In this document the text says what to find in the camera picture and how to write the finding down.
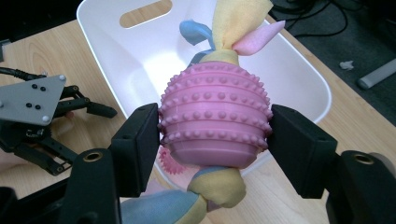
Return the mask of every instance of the pink fabric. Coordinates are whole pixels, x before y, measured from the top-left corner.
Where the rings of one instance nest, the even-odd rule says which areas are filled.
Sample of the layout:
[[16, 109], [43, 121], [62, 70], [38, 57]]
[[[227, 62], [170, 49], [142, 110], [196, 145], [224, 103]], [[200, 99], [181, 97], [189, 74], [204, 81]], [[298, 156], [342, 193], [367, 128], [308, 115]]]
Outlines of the pink fabric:
[[284, 21], [278, 21], [266, 26], [259, 27], [254, 30], [236, 43], [233, 44], [233, 50], [238, 55], [248, 56], [257, 53], [261, 50], [274, 36], [279, 33], [285, 26]]

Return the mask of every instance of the pink rubber toy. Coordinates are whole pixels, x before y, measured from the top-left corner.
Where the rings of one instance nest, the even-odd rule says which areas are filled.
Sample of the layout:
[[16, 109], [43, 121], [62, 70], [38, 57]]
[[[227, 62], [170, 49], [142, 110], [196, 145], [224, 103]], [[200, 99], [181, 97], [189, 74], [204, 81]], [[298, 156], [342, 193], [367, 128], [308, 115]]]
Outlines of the pink rubber toy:
[[244, 169], [268, 147], [269, 104], [263, 83], [243, 68], [194, 64], [162, 96], [162, 145], [181, 164]]

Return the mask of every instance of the metal bracket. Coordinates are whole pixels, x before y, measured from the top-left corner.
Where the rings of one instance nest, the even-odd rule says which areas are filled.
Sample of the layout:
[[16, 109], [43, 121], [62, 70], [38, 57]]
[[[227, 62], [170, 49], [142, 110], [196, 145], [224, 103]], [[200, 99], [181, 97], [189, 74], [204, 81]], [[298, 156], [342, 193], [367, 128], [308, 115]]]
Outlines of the metal bracket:
[[56, 76], [1, 87], [0, 119], [49, 125], [65, 82], [65, 76]]

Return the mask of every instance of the robotic arm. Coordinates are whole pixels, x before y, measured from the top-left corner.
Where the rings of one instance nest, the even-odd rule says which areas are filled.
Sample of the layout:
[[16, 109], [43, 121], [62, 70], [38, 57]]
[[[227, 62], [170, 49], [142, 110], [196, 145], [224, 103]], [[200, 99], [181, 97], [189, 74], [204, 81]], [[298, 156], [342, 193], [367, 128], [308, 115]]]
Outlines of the robotic arm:
[[46, 77], [3, 67], [0, 73], [25, 81], [0, 88], [0, 148], [37, 164], [52, 175], [68, 169], [77, 156], [51, 137], [53, 119], [81, 108], [106, 118], [117, 114], [112, 107], [91, 102], [78, 86], [65, 87], [65, 76]]

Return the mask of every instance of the knot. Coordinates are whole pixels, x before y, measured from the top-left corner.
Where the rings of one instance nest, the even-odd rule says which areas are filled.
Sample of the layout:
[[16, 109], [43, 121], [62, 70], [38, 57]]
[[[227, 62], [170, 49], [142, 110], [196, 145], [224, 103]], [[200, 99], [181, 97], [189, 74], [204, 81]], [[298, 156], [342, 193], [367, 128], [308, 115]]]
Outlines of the knot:
[[232, 63], [239, 66], [238, 62], [238, 54], [233, 49], [219, 49], [215, 50], [209, 54], [206, 54], [200, 61], [200, 63], [204, 62], [225, 62], [225, 63]]
[[218, 166], [198, 172], [188, 190], [225, 208], [236, 206], [246, 195], [246, 186], [239, 170]]

